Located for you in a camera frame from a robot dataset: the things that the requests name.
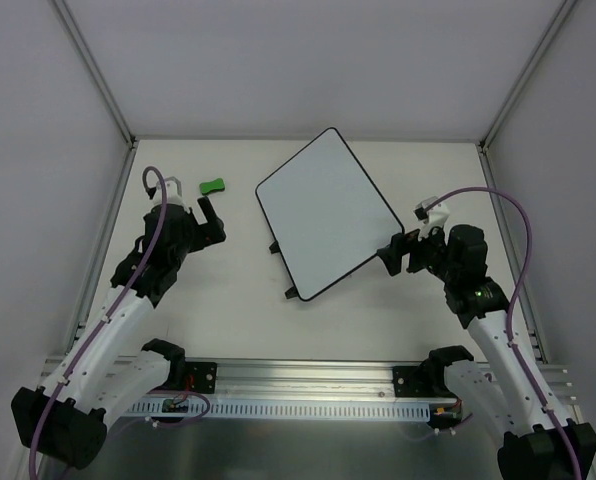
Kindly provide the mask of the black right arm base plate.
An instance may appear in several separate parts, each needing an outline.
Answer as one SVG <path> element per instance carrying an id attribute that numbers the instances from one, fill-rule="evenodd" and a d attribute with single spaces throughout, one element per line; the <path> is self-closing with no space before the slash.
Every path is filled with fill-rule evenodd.
<path id="1" fill-rule="evenodd" d="M 421 366 L 396 365 L 391 372 L 396 398 L 436 397 L 432 379 Z"/>

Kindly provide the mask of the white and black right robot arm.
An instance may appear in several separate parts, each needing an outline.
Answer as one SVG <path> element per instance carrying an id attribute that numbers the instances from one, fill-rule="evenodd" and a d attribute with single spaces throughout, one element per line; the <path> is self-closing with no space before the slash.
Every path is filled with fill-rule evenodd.
<path id="1" fill-rule="evenodd" d="M 596 433 L 578 423 L 549 387 L 513 326 L 512 306 L 487 274 L 481 229 L 458 225 L 394 235 L 377 252 L 388 273 L 425 270 L 444 286 L 446 303 L 478 345 L 493 375 L 487 380 L 463 346 L 432 350 L 418 368 L 437 396 L 467 403 L 497 446 L 505 479 L 584 479 L 596 453 Z"/>

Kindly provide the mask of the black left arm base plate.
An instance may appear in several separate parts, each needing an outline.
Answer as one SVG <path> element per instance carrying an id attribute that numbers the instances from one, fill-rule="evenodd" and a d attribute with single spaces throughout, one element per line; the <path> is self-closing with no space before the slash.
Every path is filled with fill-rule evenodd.
<path id="1" fill-rule="evenodd" d="M 208 361 L 186 361 L 183 385 L 186 391 L 212 395 L 216 391 L 218 364 Z"/>

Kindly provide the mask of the whiteboard with rabbit drawing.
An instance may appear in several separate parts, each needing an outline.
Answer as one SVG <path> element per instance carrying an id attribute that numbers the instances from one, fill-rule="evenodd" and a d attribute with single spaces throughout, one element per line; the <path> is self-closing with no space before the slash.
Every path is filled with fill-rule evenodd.
<path id="1" fill-rule="evenodd" d="M 339 130 L 329 127 L 264 178 L 257 201 L 292 286 L 309 302 L 377 257 L 404 225 Z"/>

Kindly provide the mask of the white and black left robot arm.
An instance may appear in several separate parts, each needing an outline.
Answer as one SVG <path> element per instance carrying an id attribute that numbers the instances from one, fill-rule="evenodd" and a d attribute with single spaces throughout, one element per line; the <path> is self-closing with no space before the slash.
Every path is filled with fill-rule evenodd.
<path id="1" fill-rule="evenodd" d="M 211 201 L 198 200 L 198 222 L 180 199 L 156 199 L 144 216 L 144 233 L 117 265 L 104 303 L 55 370 L 36 388 L 22 387 L 11 409 L 29 471 L 37 454 L 82 470 L 98 455 L 116 421 L 154 389 L 189 392 L 193 377 L 185 351 L 152 339 L 121 372 L 112 374 L 120 350 L 175 284 L 186 257 L 225 241 L 223 221 Z"/>

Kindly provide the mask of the green bone-shaped whiteboard eraser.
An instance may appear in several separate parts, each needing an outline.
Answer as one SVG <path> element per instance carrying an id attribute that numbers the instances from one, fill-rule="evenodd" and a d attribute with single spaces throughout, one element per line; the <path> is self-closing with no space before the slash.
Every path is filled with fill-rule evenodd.
<path id="1" fill-rule="evenodd" d="M 203 196 L 224 192 L 225 189 L 226 183 L 223 178 L 216 178 L 210 181 L 201 182 L 199 184 L 199 191 Z"/>

